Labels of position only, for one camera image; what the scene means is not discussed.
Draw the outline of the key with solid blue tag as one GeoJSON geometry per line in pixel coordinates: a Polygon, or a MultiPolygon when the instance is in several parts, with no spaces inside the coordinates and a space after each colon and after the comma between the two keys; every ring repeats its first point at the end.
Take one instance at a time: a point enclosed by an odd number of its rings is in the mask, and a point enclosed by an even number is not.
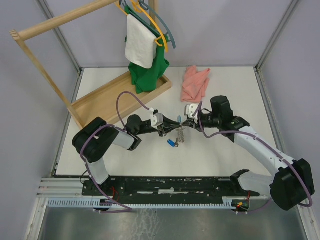
{"type": "Polygon", "coordinates": [[[168,139],[167,143],[173,148],[179,147],[179,139],[178,138],[175,141],[168,139]]]}

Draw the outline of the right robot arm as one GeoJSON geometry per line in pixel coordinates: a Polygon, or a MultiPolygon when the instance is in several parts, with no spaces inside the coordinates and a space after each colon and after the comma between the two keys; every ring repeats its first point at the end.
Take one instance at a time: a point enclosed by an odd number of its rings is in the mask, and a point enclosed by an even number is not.
{"type": "Polygon", "coordinates": [[[218,132],[206,135],[213,138],[222,135],[245,149],[269,172],[261,175],[244,170],[229,183],[231,193],[236,196],[253,191],[271,198],[282,210],[295,206],[310,208],[315,193],[311,165],[305,160],[296,160],[269,145],[250,124],[234,115],[226,96],[215,96],[210,100],[211,110],[203,113],[202,104],[188,104],[184,114],[185,126],[204,132],[216,128],[218,132]]]}

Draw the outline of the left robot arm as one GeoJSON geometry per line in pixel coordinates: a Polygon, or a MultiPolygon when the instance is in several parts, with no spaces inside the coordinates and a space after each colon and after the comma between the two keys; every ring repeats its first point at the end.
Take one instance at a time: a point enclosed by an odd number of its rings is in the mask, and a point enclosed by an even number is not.
{"type": "Polygon", "coordinates": [[[84,161],[89,176],[95,181],[93,189],[99,195],[106,195],[111,183],[107,180],[110,174],[103,157],[111,145],[133,151],[142,142],[139,135],[158,133],[162,137],[181,126],[181,120],[173,121],[160,113],[153,114],[145,121],[136,114],[131,115],[124,129],[96,117],[73,137],[72,145],[84,161]]]}

